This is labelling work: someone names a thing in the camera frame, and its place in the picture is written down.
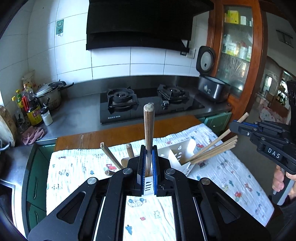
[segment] stove burner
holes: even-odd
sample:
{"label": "stove burner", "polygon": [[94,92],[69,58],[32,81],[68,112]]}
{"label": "stove burner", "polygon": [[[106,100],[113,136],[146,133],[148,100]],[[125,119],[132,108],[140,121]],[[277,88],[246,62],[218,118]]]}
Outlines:
{"label": "stove burner", "polygon": [[129,88],[120,88],[108,92],[108,98],[112,99],[114,103],[124,103],[131,100],[134,91]]}
{"label": "stove burner", "polygon": [[110,90],[107,95],[110,114],[138,107],[137,95],[130,87]]}
{"label": "stove burner", "polygon": [[189,99],[189,92],[178,86],[159,85],[157,91],[161,96],[169,101],[182,101]]}

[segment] green sticker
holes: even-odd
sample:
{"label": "green sticker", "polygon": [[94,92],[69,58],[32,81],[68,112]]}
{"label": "green sticker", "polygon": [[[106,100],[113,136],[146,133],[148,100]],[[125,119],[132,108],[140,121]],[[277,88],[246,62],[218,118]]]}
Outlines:
{"label": "green sticker", "polygon": [[57,21],[56,34],[61,34],[64,31],[64,20]]}

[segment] stainless steel countertop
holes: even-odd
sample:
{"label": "stainless steel countertop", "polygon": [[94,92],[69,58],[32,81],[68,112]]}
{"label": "stainless steel countertop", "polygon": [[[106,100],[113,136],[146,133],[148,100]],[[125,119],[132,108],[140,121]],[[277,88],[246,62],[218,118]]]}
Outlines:
{"label": "stainless steel countertop", "polygon": [[[215,115],[231,110],[231,107],[226,102],[215,104],[200,95],[195,95],[195,88],[188,90],[190,95],[202,103],[205,108],[157,116],[155,119],[160,120],[183,115],[195,115],[196,117],[201,118],[208,116],[209,114]],[[35,150],[38,145],[55,143],[56,139],[60,136],[99,131],[143,122],[143,119],[137,119],[101,125],[99,113],[99,94],[64,100],[57,110],[51,112],[53,123],[50,126],[42,125],[47,134],[41,140],[28,146],[25,146],[18,141],[14,148],[11,148],[4,153],[7,157],[6,167],[1,173],[0,180],[7,183],[7,186],[9,187],[14,186],[12,192],[13,222],[25,237],[28,235],[25,195],[29,170],[31,167],[30,160],[32,158],[30,155],[33,155],[33,150]]]}

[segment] pink towel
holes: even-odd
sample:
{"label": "pink towel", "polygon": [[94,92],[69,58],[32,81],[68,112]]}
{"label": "pink towel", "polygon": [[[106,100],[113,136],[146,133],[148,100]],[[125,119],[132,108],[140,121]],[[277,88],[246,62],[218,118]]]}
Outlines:
{"label": "pink towel", "polygon": [[22,134],[22,142],[25,145],[33,144],[35,141],[44,137],[45,131],[42,127],[33,127],[30,126],[23,134]]}

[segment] gas stove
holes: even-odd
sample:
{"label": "gas stove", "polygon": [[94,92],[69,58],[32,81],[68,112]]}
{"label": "gas stove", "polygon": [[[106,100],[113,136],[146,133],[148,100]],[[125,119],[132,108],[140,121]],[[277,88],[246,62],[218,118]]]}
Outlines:
{"label": "gas stove", "polygon": [[101,124],[143,118],[145,104],[154,103],[155,115],[204,108],[189,92],[178,86],[158,88],[120,88],[100,94]]}

